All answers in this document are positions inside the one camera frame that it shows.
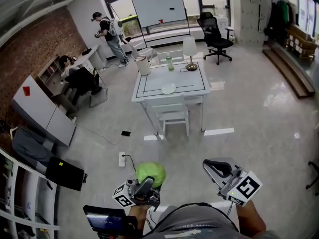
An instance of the person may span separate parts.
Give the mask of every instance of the person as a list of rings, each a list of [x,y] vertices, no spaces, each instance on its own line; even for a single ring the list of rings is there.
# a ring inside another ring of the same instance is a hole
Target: person
[[[110,19],[108,17],[103,17],[100,12],[93,13],[92,17],[93,17],[93,20],[100,23],[100,27],[101,27],[101,33],[97,35],[97,38],[100,38],[101,36],[105,37],[105,40],[108,43],[113,54],[121,61],[119,68],[127,66],[129,63],[129,60],[123,48],[120,46],[120,41],[118,37],[112,36],[112,34],[109,32],[110,23],[111,23]]]
[[[142,237],[147,210],[150,206],[133,206],[129,216],[138,221]],[[221,211],[206,206],[190,205],[178,209],[169,206],[159,217],[159,223],[144,239],[279,239],[274,231],[267,231],[252,201],[245,207],[236,205],[240,232]]]
[[[61,56],[59,59],[59,65],[61,67],[61,70],[63,70],[61,74],[62,80],[65,80],[70,74],[73,74],[80,68],[77,66],[74,66],[71,64],[70,58],[66,55]],[[95,95],[99,93],[102,90],[102,87],[99,86],[98,82],[94,79],[94,76],[92,78],[87,79],[85,81],[90,87],[91,87],[91,94]]]
[[[60,60],[59,64],[61,67],[62,72],[62,79],[64,80],[66,77],[68,77],[71,73],[75,72],[76,70],[79,70],[79,67],[71,65],[70,58],[66,55],[63,55]]]

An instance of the brick wall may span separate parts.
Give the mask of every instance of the brick wall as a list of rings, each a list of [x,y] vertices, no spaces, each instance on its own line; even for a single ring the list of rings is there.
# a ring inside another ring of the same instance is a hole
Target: brick wall
[[[0,118],[14,127],[24,121],[10,101],[29,74],[35,77],[56,55],[78,57],[86,48],[66,7],[32,22],[0,47]],[[0,134],[0,146],[11,152],[11,140]]]

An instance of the power strip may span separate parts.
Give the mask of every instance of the power strip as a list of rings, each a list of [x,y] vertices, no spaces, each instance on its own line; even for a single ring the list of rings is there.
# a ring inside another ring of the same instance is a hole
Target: power strip
[[[125,152],[119,153],[119,167],[125,167],[125,156],[122,157],[122,155],[125,155]]]

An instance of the green bottle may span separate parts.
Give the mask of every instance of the green bottle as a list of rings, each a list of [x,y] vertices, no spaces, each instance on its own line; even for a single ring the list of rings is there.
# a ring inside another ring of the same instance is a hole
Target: green bottle
[[[174,66],[173,66],[173,61],[172,61],[172,58],[171,56],[168,54],[166,54],[166,61],[167,61],[167,65],[168,65],[168,69],[170,71],[173,71],[174,70]]]

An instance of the desk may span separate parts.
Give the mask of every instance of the desk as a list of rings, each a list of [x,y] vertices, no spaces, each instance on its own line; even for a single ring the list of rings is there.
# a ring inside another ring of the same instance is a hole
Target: desk
[[[91,49],[92,50],[88,54],[78,57],[73,65],[85,67],[90,73],[93,72],[93,68],[96,68],[97,70],[104,68],[107,64],[107,60],[101,46],[96,45]]]
[[[210,93],[210,87],[204,71],[203,59],[199,59],[194,63],[198,66],[196,71],[186,70],[186,62],[177,62],[174,63],[174,71],[169,71],[168,66],[163,64],[151,66],[151,73],[148,75],[141,76],[140,73],[138,74],[132,102],[141,104],[157,133],[158,131],[147,112],[145,98],[165,96],[161,92],[161,88],[169,83],[176,85],[175,92],[170,95],[176,95],[177,93],[184,95],[187,105],[202,104],[201,128],[202,131],[205,131],[204,104],[206,95]]]

